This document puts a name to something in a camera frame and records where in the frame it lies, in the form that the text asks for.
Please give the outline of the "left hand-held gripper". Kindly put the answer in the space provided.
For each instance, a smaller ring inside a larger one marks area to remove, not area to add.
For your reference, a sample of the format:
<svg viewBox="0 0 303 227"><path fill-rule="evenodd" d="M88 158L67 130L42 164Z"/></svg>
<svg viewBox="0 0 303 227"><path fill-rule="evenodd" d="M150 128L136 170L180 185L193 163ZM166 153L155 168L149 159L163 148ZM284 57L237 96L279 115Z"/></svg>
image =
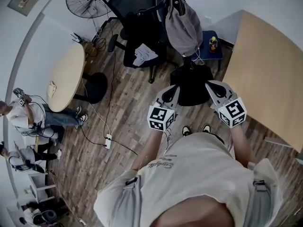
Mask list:
<svg viewBox="0 0 303 227"><path fill-rule="evenodd" d="M147 122L149 128L166 131L176 119L176 108L180 87L171 85L161 90L156 96L156 102L148 111Z"/></svg>

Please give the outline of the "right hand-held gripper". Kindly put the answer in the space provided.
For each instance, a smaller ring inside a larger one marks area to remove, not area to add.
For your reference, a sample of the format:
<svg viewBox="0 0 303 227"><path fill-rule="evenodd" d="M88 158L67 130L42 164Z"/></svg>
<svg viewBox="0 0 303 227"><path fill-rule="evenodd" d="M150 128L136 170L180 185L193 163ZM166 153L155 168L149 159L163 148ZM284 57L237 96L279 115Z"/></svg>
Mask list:
<svg viewBox="0 0 303 227"><path fill-rule="evenodd" d="M220 120L229 128L234 128L246 120L247 110L242 99L237 98L237 94L227 83L209 80L205 83L205 88L215 105L220 105L223 100L232 100L228 104L215 109Z"/></svg>

